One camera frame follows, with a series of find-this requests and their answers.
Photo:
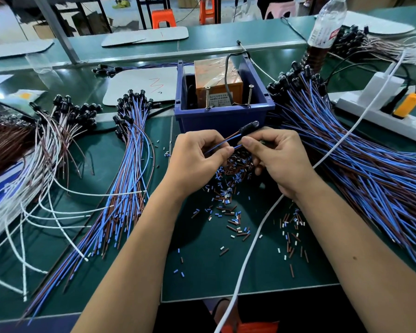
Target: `workbench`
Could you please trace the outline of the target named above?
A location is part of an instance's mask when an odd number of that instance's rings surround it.
[[[384,9],[371,12],[373,15],[402,21],[416,27],[416,7],[401,9]],[[290,19],[303,35],[308,36],[314,23],[313,17]],[[101,103],[108,86],[109,79],[94,77],[91,69],[95,64],[104,62],[114,66],[138,65],[141,63],[175,62],[178,59],[194,61],[195,59],[211,58],[232,52],[237,49],[236,40],[250,49],[251,57],[273,78],[281,71],[290,69],[293,60],[300,60],[306,44],[286,24],[279,19],[255,22],[226,23],[201,27],[190,27],[189,38],[180,42],[165,42],[161,44],[144,44],[105,49],[100,47],[104,35],[71,38],[71,42],[79,57],[84,61],[82,65],[69,64],[66,54],[56,42],[45,54],[59,74],[63,84],[57,84],[47,90],[38,101],[44,108],[51,107],[52,98],[57,94],[70,95],[75,104]],[[328,75],[338,61],[327,59],[322,72]],[[24,57],[0,60],[0,73],[14,76],[0,85],[0,92],[9,94],[18,89],[46,89],[37,74],[29,68]],[[258,71],[264,84],[270,80]],[[410,67],[410,74],[416,80],[416,68]],[[329,92],[363,89],[371,73],[357,68],[349,68],[333,77],[329,84]],[[114,112],[114,107],[103,106],[104,112]],[[344,124],[351,125],[355,117],[337,111],[336,114]],[[400,151],[416,151],[416,143],[397,134],[377,126],[362,122],[357,128],[359,133],[376,140],[388,147]],[[146,124],[146,133],[150,139],[159,140],[156,152],[156,165],[149,192],[153,192],[165,174],[168,157],[166,151],[172,149],[177,134],[180,133],[178,124],[172,111],[159,117],[150,119]],[[104,194],[111,185],[124,153],[124,144],[117,139],[113,132],[101,132],[79,138],[78,144],[87,157],[83,157],[75,146],[71,147],[72,154],[80,163],[83,178],[71,172],[70,189],[81,192]],[[93,166],[95,175],[91,174]],[[265,212],[279,197],[279,192],[268,176],[255,177],[238,186],[240,195],[235,196],[232,206],[238,205],[236,210],[242,212],[242,227],[251,227],[254,234]],[[99,197],[67,196],[64,191],[53,188],[55,210],[81,211],[101,206]],[[225,228],[225,220],[220,222],[213,218],[208,222],[205,208],[213,204],[211,194],[199,191],[190,196],[184,203],[179,214],[171,246],[169,249],[161,294],[161,301],[175,302],[188,299],[221,297],[231,295],[249,249],[252,238],[242,242],[240,237],[232,240],[231,231]],[[304,249],[308,251],[309,263],[297,254],[291,261],[284,261],[285,238],[279,228],[279,219],[288,210],[291,201],[283,200],[270,215],[262,229],[263,237],[258,240],[248,262],[241,293],[270,292],[275,290],[289,290],[296,288],[316,287],[337,284],[338,280],[319,247],[310,228],[300,227],[299,237]],[[201,210],[194,219],[191,218],[196,208]],[[64,222],[64,225],[80,225],[82,221]],[[69,229],[68,234],[73,237],[77,231]],[[411,262],[406,253],[391,241],[379,236],[416,271],[416,265]],[[59,255],[67,247],[67,241],[58,230],[24,227],[26,255],[28,262],[38,268],[49,270]],[[219,257],[221,246],[230,250]],[[52,292],[45,303],[40,316],[79,313],[83,310],[100,280],[105,275],[118,251],[108,250],[104,260],[93,257],[86,264],[82,264],[78,273],[62,294],[63,285]],[[289,263],[293,264],[295,278],[292,278]],[[185,278],[180,274],[173,274],[176,268],[184,271]],[[0,248],[0,278],[12,285],[21,287],[21,263],[17,261],[9,245]],[[28,290],[33,291],[43,279],[43,275],[28,270]],[[0,320],[17,319],[21,316],[29,302],[23,303],[16,293],[0,286]]]

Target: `yellow plug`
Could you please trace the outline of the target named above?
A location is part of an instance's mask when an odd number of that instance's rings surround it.
[[[416,93],[410,93],[401,105],[393,112],[399,118],[405,118],[416,107]]]

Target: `white board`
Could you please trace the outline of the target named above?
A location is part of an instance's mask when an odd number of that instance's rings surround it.
[[[103,97],[103,104],[116,106],[117,99],[122,98],[129,89],[134,92],[145,90],[147,98],[155,102],[176,99],[177,67],[137,69],[119,72],[110,80]]]
[[[18,43],[0,44],[0,58],[42,52],[54,44],[52,39],[37,39]]]
[[[149,42],[174,41],[188,38],[188,36],[188,29],[186,27],[122,31],[119,33],[107,34],[101,43],[101,46],[106,47],[129,43],[143,44]]]
[[[370,33],[383,35],[403,34],[414,30],[414,27],[409,24],[384,20],[383,18],[355,13],[354,11],[347,12],[343,25],[345,27],[356,25],[361,30],[368,26]]]

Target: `blue plastic bin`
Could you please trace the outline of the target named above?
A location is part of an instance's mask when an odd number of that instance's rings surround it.
[[[177,66],[177,91],[174,106],[174,115],[179,123],[182,133],[199,130],[217,130],[224,137],[233,134],[247,123],[257,120],[263,126],[267,111],[274,109],[275,104],[267,92],[265,86],[257,75],[250,59],[246,54],[238,57],[238,72],[244,83],[242,102],[248,102],[248,86],[254,85],[251,93],[251,105],[234,105],[224,107],[213,107],[187,109],[187,81],[183,68],[183,62],[179,61]]]

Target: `hand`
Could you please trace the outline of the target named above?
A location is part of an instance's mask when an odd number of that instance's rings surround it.
[[[274,149],[261,144],[260,140],[273,143]],[[266,167],[280,191],[291,199],[296,199],[300,192],[320,180],[295,131],[261,129],[243,137],[241,142],[253,154],[256,175],[260,175]]]
[[[220,145],[213,155],[204,156],[204,152],[223,140],[224,137],[212,129],[179,134],[163,179],[171,185],[173,194],[185,199],[207,184],[220,166],[227,164],[234,152],[227,142]]]

